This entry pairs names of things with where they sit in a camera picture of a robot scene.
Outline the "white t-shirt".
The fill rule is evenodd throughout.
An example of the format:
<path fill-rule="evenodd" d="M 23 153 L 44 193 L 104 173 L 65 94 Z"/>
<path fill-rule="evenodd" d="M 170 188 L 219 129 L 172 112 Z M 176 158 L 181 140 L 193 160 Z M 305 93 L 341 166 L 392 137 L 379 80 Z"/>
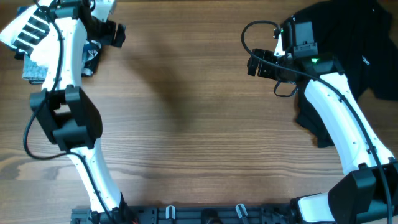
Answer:
<path fill-rule="evenodd" d="M 36 5 L 28 7 L 1 31 L 1 42 L 13 51 L 28 56 L 40 66 L 54 62 L 53 25 Z"/>

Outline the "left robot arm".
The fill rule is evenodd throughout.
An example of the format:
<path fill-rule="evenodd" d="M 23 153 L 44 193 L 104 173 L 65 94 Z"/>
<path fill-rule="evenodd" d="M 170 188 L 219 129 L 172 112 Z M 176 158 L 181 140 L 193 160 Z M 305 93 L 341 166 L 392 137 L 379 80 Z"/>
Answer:
<path fill-rule="evenodd" d="M 75 165 L 90 199 L 92 223 L 137 223 L 112 179 L 101 150 L 100 112 L 81 86 L 86 41 L 122 46 L 125 28 L 109 20 L 115 1 L 36 2 L 16 39 L 18 48 L 49 69 L 42 89 L 30 96 L 32 120 Z"/>

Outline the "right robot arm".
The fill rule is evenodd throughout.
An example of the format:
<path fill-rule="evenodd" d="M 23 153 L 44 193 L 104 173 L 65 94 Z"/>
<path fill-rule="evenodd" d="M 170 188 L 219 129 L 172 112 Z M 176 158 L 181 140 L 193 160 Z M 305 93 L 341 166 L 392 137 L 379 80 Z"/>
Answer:
<path fill-rule="evenodd" d="M 289 223 L 392 223 L 397 216 L 397 159 L 363 115 L 338 59 L 318 51 L 310 21 L 287 19 L 274 25 L 273 36 L 274 51 L 250 51 L 248 74 L 303 90 L 344 173 L 328 192 L 292 199 Z"/>

